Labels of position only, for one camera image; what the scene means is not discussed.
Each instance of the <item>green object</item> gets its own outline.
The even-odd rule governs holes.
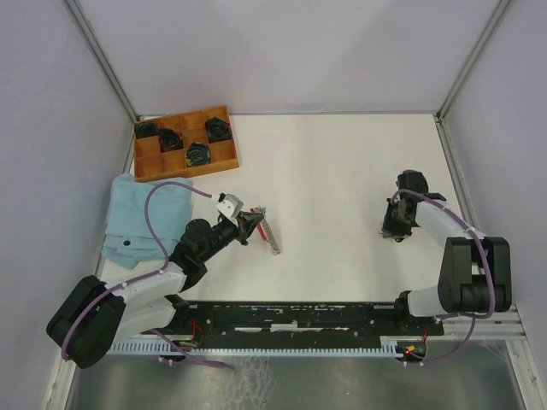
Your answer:
[[[186,166],[195,167],[196,165],[205,165],[211,162],[211,153],[209,147],[204,143],[191,143],[186,151]]]

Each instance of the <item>white table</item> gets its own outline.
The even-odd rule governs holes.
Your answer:
[[[459,213],[456,193],[427,114],[234,115],[240,168],[196,177],[207,192],[233,193],[245,208],[268,209],[281,247],[273,256],[258,232],[207,263],[186,299],[223,301],[393,301],[401,291],[437,283],[442,249],[415,229],[402,243],[379,229],[405,169],[422,171],[431,191]],[[193,217],[216,221],[215,206],[194,195]],[[128,271],[106,261],[103,278]]]

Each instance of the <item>light blue towel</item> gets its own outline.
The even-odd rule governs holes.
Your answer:
[[[166,181],[191,185],[191,181],[183,178],[144,184],[135,182],[128,173],[112,182],[102,251],[105,258],[127,269],[133,269],[140,261],[163,259],[162,251],[146,226],[144,202],[155,185]],[[191,219],[190,197],[189,190],[167,185],[155,191],[150,199],[150,223],[169,253],[173,252]]]

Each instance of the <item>folded towel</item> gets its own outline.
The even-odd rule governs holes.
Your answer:
[[[127,269],[133,269],[140,261],[163,259],[162,251],[146,226],[144,202],[155,185],[166,181],[191,185],[191,181],[183,178],[143,184],[135,182],[128,173],[112,182],[102,251],[104,257]],[[150,199],[150,223],[169,253],[173,252],[191,219],[190,198],[189,190],[166,185],[154,192]]]

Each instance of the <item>wall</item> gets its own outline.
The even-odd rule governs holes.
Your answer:
[[[440,107],[497,0],[80,0],[140,114]]]
[[[449,117],[481,227],[512,249],[514,301],[547,380],[547,2],[514,2]]]
[[[130,123],[59,0],[0,14],[0,408],[41,406],[45,327],[93,273]]]

